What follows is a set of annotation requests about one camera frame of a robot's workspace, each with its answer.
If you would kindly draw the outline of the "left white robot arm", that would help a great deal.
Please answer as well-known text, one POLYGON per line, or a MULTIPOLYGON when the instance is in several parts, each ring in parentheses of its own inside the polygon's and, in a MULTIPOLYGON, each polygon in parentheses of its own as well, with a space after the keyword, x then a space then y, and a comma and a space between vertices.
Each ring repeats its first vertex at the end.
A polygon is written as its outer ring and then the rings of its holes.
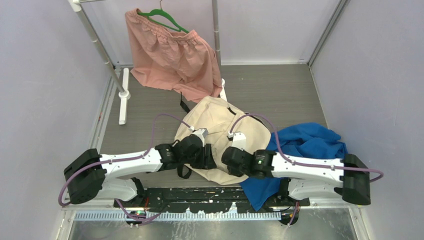
POLYGON ((167 170, 211 170, 217 167, 212 145, 202 134, 190 134, 173 143, 162 143, 146 151, 126 154, 99 154, 95 148, 84 151, 63 173, 65 186, 59 194, 61 206, 79 205, 95 198, 119 199, 133 206, 146 200, 142 183, 124 176, 167 170))

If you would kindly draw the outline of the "beige canvas backpack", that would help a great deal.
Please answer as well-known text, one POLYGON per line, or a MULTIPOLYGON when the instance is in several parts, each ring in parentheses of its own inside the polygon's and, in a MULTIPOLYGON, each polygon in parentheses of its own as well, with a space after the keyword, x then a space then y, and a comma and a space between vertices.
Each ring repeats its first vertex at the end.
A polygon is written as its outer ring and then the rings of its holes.
POLYGON ((236 122, 246 113, 222 98, 206 96, 198 102, 193 109, 183 118, 183 121, 193 126, 196 130, 206 128, 208 135, 205 138, 207 144, 211 144, 211 153, 217 168, 196 169, 187 165, 194 172, 208 181, 219 185, 233 185, 245 181, 248 176, 230 175, 227 166, 221 158, 224 151, 231 146, 228 133, 235 125, 233 132, 241 132, 246 137, 245 150, 252 154, 257 150, 267 148, 271 133, 260 120, 247 116, 236 122))

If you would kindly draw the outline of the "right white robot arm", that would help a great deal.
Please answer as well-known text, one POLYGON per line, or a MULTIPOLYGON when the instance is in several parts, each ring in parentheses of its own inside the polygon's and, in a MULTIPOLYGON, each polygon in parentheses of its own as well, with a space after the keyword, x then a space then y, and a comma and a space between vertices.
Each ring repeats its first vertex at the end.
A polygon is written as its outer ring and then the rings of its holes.
POLYGON ((336 198, 367 206, 371 204, 370 173, 354 154, 344 158, 314 159, 257 150, 253 154, 228 147, 221 161, 231 175, 251 178, 287 178, 277 198, 283 205, 307 198, 336 198))

